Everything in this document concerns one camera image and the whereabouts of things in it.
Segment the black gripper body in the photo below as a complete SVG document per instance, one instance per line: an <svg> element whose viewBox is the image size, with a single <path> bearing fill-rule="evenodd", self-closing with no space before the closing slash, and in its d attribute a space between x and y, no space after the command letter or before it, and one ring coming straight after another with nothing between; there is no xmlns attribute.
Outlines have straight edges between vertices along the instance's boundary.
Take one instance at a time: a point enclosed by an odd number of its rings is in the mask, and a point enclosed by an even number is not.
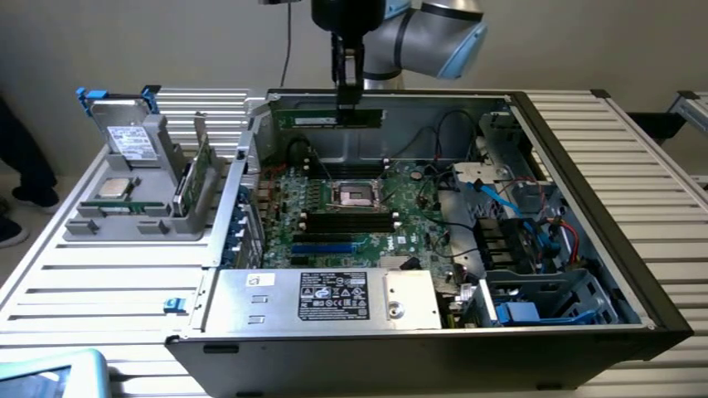
<svg viewBox="0 0 708 398"><path fill-rule="evenodd" d="M312 0L311 17L325 32L364 36L383 23L387 2L380 0Z"/></svg>

